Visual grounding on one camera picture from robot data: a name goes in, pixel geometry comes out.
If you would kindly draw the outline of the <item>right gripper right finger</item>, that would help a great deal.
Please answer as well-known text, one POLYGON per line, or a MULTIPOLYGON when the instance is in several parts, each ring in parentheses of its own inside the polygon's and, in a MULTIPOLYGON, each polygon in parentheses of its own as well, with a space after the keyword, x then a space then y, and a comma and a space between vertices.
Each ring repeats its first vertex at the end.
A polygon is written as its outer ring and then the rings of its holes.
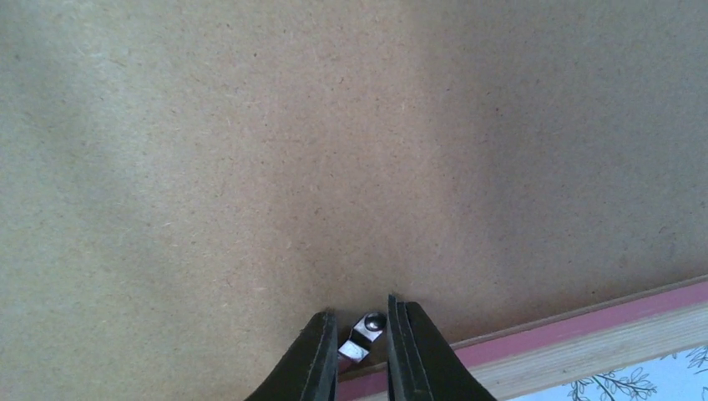
POLYGON ((386 345, 390 400, 496 400, 419 303, 388 296, 386 345))

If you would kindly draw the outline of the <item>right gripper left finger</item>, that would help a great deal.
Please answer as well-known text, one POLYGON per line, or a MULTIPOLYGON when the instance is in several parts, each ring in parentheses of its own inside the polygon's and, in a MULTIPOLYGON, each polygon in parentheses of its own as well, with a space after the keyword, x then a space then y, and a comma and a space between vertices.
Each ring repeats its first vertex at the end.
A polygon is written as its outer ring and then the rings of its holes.
POLYGON ((314 314, 250 401, 328 401, 336 398, 337 325, 332 312, 314 314))

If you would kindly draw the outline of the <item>brown frame backing board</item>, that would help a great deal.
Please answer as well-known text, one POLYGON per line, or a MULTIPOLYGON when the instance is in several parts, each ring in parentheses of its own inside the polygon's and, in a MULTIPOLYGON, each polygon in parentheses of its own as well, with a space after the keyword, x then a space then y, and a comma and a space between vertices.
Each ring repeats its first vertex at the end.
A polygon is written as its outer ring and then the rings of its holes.
POLYGON ((243 399, 707 272, 704 1, 4 1, 1 397, 243 399))

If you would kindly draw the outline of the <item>small metal retaining clip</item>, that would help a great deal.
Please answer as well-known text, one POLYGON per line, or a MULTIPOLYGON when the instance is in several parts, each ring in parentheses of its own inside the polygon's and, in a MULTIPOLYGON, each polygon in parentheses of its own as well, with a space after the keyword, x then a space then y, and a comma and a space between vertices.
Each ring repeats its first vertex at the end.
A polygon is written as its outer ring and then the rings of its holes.
POLYGON ((361 317, 338 348, 340 362, 360 363, 368 357, 372 344, 381 337, 387 326, 387 315, 383 312, 369 312, 361 317))

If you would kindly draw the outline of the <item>pink wooden picture frame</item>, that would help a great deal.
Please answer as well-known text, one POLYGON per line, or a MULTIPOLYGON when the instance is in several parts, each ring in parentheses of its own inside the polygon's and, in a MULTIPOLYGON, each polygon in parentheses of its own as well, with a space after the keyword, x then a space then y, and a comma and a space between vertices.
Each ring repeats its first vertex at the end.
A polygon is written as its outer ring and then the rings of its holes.
MULTIPOLYGON (((707 347, 707 279, 697 277, 450 345, 496 398, 512 400, 598 373, 707 347)), ((341 384, 343 400, 390 400, 387 365, 341 384)))

